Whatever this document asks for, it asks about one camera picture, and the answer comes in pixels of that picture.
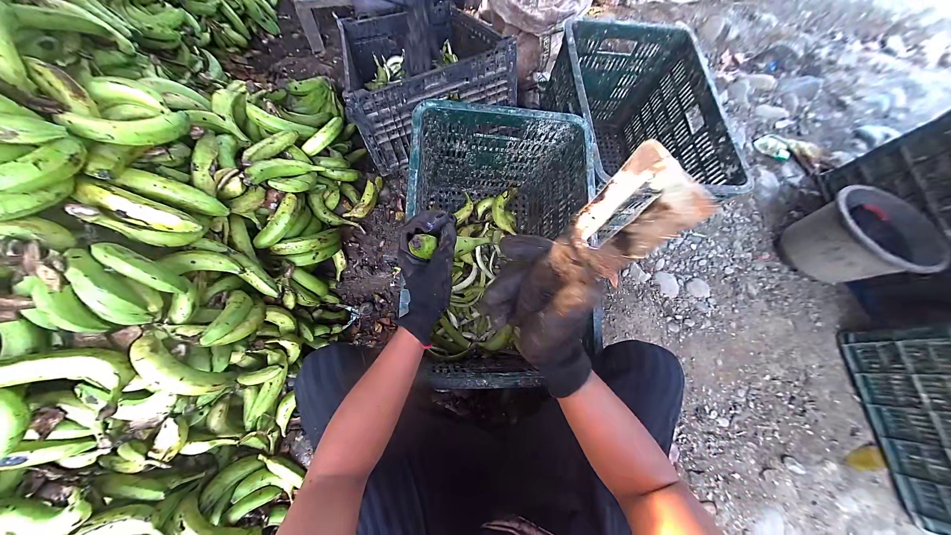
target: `crate handle hole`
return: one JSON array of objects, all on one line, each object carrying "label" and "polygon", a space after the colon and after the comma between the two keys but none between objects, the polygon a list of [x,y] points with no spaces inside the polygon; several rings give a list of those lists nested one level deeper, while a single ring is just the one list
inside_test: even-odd
[{"label": "crate handle hole", "polygon": [[639,46],[640,41],[620,37],[608,37],[604,41],[601,41],[601,45],[599,45],[597,49],[602,52],[622,52],[630,54],[637,50]]}]

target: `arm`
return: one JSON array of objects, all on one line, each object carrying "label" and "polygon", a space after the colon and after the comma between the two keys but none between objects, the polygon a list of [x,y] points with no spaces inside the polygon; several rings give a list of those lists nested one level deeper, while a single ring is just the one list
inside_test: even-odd
[{"label": "arm", "polygon": [[[438,233],[429,261],[409,252],[417,233]],[[422,211],[402,228],[397,257],[409,311],[327,424],[280,535],[356,533],[367,478],[390,442],[433,325],[449,306],[455,246],[456,227],[445,212]]]},{"label": "arm", "polygon": [[399,328],[327,425],[281,535],[357,531],[363,488],[390,441],[421,358],[419,340]]},{"label": "arm", "polygon": [[592,373],[558,403],[588,462],[624,510],[631,532],[720,533],[667,455],[600,377]]}]

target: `hand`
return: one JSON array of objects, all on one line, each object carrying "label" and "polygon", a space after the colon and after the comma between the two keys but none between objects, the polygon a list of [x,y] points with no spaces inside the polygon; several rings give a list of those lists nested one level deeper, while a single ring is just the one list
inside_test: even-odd
[{"label": "hand", "polygon": [[552,396],[569,396],[592,372],[581,337],[599,296],[596,275],[578,261],[568,237],[506,236],[499,246],[508,262],[479,310],[497,326],[519,327],[522,356],[538,368]]},{"label": "hand", "polygon": [[[436,252],[429,261],[410,253],[409,241],[420,233],[433,234],[438,239]],[[424,346],[430,345],[433,326],[449,306],[455,249],[456,224],[453,216],[444,211],[422,211],[399,230],[397,259],[404,285],[410,292],[410,307],[397,323],[416,336]]]}]

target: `gravel ground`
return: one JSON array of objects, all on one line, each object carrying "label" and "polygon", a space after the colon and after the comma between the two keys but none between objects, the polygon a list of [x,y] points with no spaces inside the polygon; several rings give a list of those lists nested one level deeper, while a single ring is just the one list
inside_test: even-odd
[{"label": "gravel ground", "polygon": [[678,468],[727,533],[917,533],[886,471],[846,453],[872,434],[835,344],[868,319],[841,287],[798,274],[773,242],[822,204],[766,133],[844,163],[951,107],[948,19],[862,1],[650,2],[598,16],[687,24],[716,76],[754,193],[634,264],[605,299],[605,343],[654,342],[687,388]]}]

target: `forearm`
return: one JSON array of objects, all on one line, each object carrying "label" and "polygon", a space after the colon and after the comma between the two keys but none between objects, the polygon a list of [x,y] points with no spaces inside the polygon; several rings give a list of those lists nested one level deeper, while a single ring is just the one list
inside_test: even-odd
[{"label": "forearm", "polygon": [[664,451],[596,374],[558,403],[588,462],[619,501],[678,481]]},{"label": "forearm", "polygon": [[421,357],[419,340],[397,329],[323,431],[281,535],[357,530],[366,480],[390,441]]},{"label": "forearm", "polygon": [[720,532],[641,421],[600,377],[592,373],[558,403],[632,533]]},{"label": "forearm", "polygon": [[399,328],[343,398],[314,451],[307,481],[319,476],[366,478],[390,441],[422,358],[422,345]]}]

